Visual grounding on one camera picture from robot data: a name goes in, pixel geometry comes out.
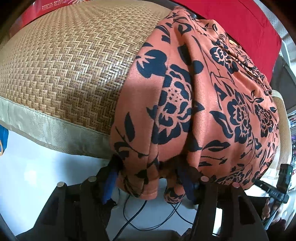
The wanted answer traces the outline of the person's right hand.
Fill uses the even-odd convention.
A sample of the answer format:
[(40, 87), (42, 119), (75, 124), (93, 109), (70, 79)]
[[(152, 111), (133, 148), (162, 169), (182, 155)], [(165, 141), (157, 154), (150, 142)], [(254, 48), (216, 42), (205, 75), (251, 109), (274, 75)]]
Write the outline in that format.
[(270, 204), (270, 198), (264, 198), (264, 207), (262, 209), (261, 219), (266, 220), (267, 232), (280, 233), (285, 231), (286, 220), (282, 219), (283, 204)]

